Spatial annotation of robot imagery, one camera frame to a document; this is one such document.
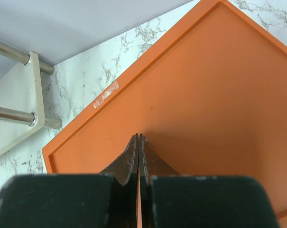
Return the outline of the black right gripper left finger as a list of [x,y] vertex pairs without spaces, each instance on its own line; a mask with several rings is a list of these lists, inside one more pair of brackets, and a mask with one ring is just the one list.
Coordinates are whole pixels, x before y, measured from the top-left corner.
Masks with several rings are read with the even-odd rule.
[[131,136],[124,152],[101,171],[114,177],[108,228],[137,227],[139,135]]

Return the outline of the orange drawer box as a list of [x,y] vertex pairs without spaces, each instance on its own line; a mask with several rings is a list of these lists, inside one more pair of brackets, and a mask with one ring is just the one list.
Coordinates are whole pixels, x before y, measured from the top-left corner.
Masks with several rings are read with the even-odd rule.
[[96,173],[141,133],[181,174],[241,174],[287,228],[287,46],[226,0],[202,0],[42,150],[48,173]]

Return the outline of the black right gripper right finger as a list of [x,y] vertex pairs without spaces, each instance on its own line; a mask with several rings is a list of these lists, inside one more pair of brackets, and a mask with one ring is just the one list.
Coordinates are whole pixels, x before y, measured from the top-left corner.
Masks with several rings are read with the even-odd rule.
[[141,218],[144,228],[152,228],[152,197],[150,181],[153,175],[177,175],[178,172],[167,164],[152,148],[147,137],[139,136],[139,181],[141,197]]

